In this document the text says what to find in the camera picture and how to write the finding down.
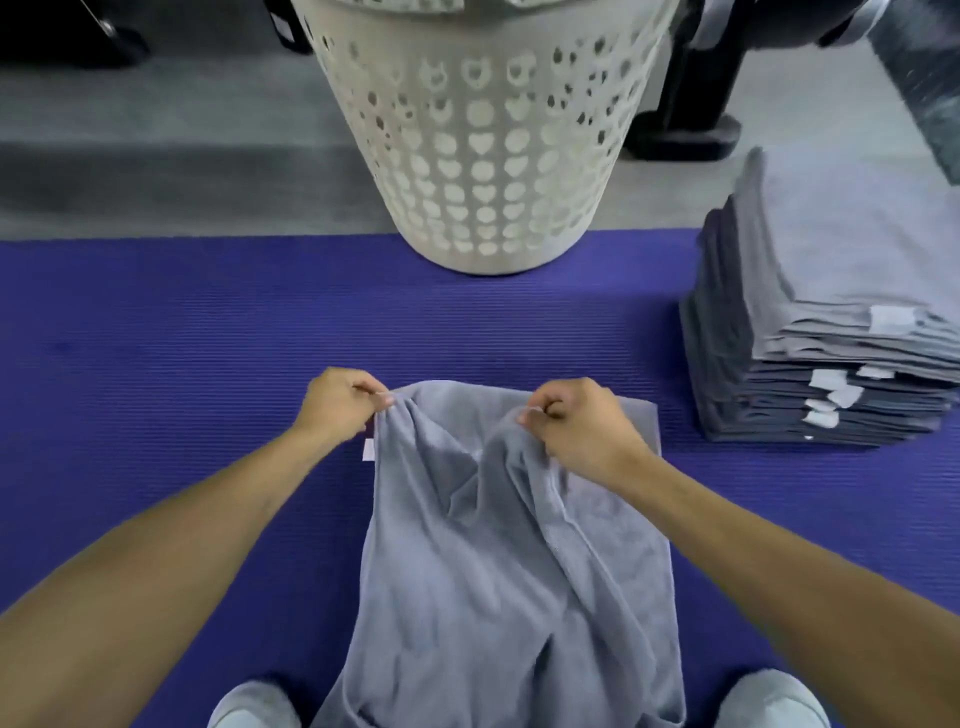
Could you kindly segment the person's left hand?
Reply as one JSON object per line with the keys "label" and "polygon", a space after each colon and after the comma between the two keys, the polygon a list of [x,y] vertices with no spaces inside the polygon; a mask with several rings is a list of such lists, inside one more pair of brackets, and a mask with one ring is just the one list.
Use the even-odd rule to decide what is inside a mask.
{"label": "person's left hand", "polygon": [[366,430],[359,395],[394,395],[366,370],[329,367],[314,378],[289,429],[291,436],[322,456]]}

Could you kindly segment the person's right hand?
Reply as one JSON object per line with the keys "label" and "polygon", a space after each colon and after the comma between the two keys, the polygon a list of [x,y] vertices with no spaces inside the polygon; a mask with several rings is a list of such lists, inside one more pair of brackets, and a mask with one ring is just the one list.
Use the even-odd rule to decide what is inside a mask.
{"label": "person's right hand", "polygon": [[615,394],[591,378],[548,381],[524,408],[558,418],[550,439],[534,437],[570,473],[608,491],[625,493],[652,460],[653,452]]}

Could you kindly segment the grey towel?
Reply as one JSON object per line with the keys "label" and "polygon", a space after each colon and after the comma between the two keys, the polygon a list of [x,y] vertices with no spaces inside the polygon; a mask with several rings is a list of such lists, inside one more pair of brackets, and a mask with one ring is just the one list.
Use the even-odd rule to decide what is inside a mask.
{"label": "grey towel", "polygon": [[518,423],[530,394],[395,390],[342,671],[310,728],[683,728],[670,544]]}

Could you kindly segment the person's left forearm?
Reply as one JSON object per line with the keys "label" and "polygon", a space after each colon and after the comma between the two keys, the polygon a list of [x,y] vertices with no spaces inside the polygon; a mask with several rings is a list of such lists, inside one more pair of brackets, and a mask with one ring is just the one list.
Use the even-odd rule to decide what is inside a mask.
{"label": "person's left forearm", "polygon": [[0,614],[0,728],[130,728],[335,447],[284,434],[105,533]]}

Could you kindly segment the person's right forearm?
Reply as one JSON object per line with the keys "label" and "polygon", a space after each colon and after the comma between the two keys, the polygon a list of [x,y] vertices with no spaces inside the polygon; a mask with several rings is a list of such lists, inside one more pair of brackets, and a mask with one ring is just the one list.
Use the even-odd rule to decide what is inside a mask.
{"label": "person's right forearm", "polygon": [[846,728],[960,728],[960,615],[726,500],[642,447],[609,486]]}

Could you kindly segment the purple ribbed mat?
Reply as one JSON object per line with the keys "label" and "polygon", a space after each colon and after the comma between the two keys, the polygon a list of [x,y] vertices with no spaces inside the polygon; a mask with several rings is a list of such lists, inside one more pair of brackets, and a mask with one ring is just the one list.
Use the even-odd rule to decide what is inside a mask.
{"label": "purple ribbed mat", "polygon": [[[434,381],[527,392],[517,417],[544,384],[592,379],[645,443],[644,377],[674,396],[690,375],[689,293],[667,299],[692,263],[686,247],[661,269],[642,268],[649,246],[589,242],[486,292],[386,242],[361,243],[350,260],[327,259],[347,242],[162,243],[156,259],[152,249],[0,248],[3,613],[110,530],[289,431],[330,367],[364,370],[392,394]],[[287,516],[305,542],[255,553],[220,615],[239,617],[241,598],[253,605],[240,657],[294,637],[302,656],[325,657],[320,637],[331,637],[328,694],[358,616],[378,414],[272,519],[290,500],[305,505]],[[307,613],[318,625],[300,636]]]}

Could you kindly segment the white perforated laundry basket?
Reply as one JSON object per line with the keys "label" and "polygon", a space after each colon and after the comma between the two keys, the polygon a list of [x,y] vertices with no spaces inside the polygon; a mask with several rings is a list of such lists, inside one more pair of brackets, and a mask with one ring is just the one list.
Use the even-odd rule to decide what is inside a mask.
{"label": "white perforated laundry basket", "polygon": [[291,0],[398,232],[470,275],[594,219],[681,0]]}

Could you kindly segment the stack of folded grey towels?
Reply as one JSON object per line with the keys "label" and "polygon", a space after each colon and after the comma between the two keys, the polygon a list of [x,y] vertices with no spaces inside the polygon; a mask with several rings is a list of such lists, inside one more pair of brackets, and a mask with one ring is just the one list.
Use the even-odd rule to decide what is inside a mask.
{"label": "stack of folded grey towels", "polygon": [[714,442],[879,447],[960,409],[960,186],[756,147],[679,304]]}

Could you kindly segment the black equipment base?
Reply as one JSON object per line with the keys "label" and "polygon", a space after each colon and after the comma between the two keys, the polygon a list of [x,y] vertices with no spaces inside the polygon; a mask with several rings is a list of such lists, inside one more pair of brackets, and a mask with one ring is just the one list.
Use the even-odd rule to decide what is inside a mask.
{"label": "black equipment base", "polygon": [[638,113],[624,147],[653,163],[726,160],[741,136],[727,114],[746,54],[864,38],[890,0],[680,0],[656,108]]}

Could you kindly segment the black furniture leg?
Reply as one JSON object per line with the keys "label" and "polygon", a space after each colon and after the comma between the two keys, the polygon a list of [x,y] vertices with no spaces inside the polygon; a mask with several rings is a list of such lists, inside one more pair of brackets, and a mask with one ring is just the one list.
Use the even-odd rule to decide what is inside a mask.
{"label": "black furniture leg", "polygon": [[293,0],[262,0],[281,45],[295,54],[311,56],[314,49]]}

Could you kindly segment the black furniture foot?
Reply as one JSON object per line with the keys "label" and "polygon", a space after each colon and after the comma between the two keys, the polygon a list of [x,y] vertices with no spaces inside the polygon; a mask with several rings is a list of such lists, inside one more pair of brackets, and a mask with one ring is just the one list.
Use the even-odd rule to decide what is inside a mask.
{"label": "black furniture foot", "polygon": [[120,25],[126,0],[0,0],[0,66],[135,67],[151,52]]}

